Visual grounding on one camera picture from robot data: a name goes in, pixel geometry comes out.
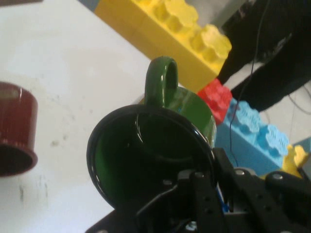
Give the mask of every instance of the dark red cup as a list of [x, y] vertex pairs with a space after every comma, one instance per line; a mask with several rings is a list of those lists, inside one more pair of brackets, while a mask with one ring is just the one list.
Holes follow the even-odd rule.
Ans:
[[27, 90], [0, 82], [0, 176], [33, 168], [38, 103]]

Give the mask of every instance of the floor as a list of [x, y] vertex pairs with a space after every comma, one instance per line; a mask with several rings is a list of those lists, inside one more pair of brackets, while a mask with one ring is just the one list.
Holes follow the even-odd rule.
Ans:
[[[186, 0], [193, 5], [199, 14], [198, 23], [204, 26], [222, 11], [230, 0]], [[251, 65], [245, 65], [239, 72], [234, 74], [225, 84], [230, 89], [235, 87], [250, 73]], [[305, 84], [305, 88], [311, 92], [311, 82]], [[307, 112], [311, 112], [311, 96], [305, 88], [300, 88], [291, 93], [292, 99]], [[260, 113], [262, 120], [276, 125], [284, 132], [291, 144], [311, 136], [311, 115], [305, 114], [296, 107], [289, 97], [284, 97], [279, 103]]]

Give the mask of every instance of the bolt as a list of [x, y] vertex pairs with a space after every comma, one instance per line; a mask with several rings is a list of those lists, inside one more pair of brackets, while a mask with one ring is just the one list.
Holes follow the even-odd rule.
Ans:
[[242, 176], [242, 175], [244, 175], [245, 173], [244, 173], [244, 171], [243, 170], [235, 170], [235, 173], [237, 174], [237, 175], [239, 175], [239, 176]]
[[172, 181], [171, 180], [163, 180], [163, 184], [164, 185], [172, 185]]
[[204, 177], [204, 175], [203, 175], [202, 172], [196, 172], [194, 175], [195, 175], [195, 177], [197, 177], [197, 178], [202, 178], [202, 177]]
[[273, 174], [272, 177], [276, 180], [282, 180], [283, 179], [283, 177], [278, 173]]

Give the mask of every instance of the black cable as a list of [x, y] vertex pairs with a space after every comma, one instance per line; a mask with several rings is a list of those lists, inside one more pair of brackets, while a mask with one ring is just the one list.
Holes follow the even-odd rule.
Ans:
[[302, 107], [300, 107], [294, 100], [293, 98], [288, 95], [288, 98], [290, 98], [291, 102], [303, 113], [307, 114], [307, 115], [311, 115], [311, 112], [307, 112], [306, 110], [304, 110]]
[[232, 120], [230, 121], [230, 127], [229, 127], [229, 134], [230, 134], [230, 152], [232, 153], [232, 155], [233, 155], [233, 157], [234, 157], [234, 160], [235, 160], [235, 162], [237, 163], [237, 166], [239, 166], [238, 160], [237, 160], [236, 156], [235, 156], [235, 155], [233, 154], [233, 152], [232, 152], [231, 125], [232, 125], [232, 122], [233, 122], [233, 120], [234, 120], [234, 117], [235, 117], [235, 114], [236, 114], [236, 111], [237, 111], [239, 102], [240, 102], [240, 100], [241, 100], [242, 94], [243, 94], [244, 90], [246, 89], [246, 87], [248, 86], [248, 84], [250, 83], [250, 81], [252, 80], [253, 70], [254, 70], [254, 63], [255, 63], [255, 60], [256, 60], [257, 54], [258, 54], [259, 35], [260, 35], [260, 31], [261, 31], [261, 26], [262, 26], [263, 18], [264, 18], [264, 15], [265, 15], [266, 12], [267, 12], [269, 3], [270, 3], [270, 0], [267, 1], [266, 6], [265, 6], [265, 8], [264, 8], [264, 10], [263, 10], [263, 13], [262, 13], [260, 22], [259, 22], [259, 26], [258, 26], [258, 30], [257, 30], [257, 38], [256, 38], [255, 55], [254, 55], [254, 59], [253, 59], [253, 63], [252, 63], [251, 74], [250, 74], [249, 78], [247, 79], [247, 82], [244, 84], [244, 86], [243, 86], [243, 88], [242, 88], [242, 90], [241, 90], [241, 92], [240, 92], [240, 95], [239, 95], [237, 104], [236, 104], [236, 106], [235, 106], [235, 108], [234, 108]]
[[306, 92], [308, 93], [308, 95], [309, 95], [309, 97], [310, 97], [310, 99], [311, 99], [311, 93], [310, 93], [310, 91], [303, 85], [302, 86], [305, 90], [306, 90]]

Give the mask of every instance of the white table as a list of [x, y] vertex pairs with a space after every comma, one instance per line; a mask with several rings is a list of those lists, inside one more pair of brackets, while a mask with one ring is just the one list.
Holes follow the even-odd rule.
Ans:
[[78, 233], [112, 207], [93, 185], [86, 146], [109, 112], [144, 91], [150, 60], [77, 0], [0, 8], [0, 80], [38, 101], [38, 164], [0, 178], [0, 231]]

